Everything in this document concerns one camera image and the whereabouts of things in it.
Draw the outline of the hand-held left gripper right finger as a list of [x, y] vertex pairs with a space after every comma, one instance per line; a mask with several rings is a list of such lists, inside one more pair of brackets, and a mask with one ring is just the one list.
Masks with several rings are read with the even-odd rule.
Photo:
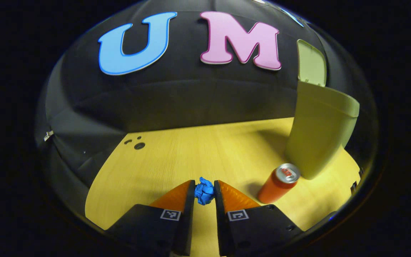
[[275, 205], [260, 205], [221, 180], [214, 189], [220, 256], [282, 257], [302, 235]]

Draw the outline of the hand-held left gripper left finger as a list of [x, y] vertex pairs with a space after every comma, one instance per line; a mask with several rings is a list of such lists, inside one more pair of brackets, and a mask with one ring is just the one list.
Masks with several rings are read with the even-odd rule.
[[149, 205], [136, 204], [106, 234], [132, 257], [189, 256], [195, 181], [188, 180]]

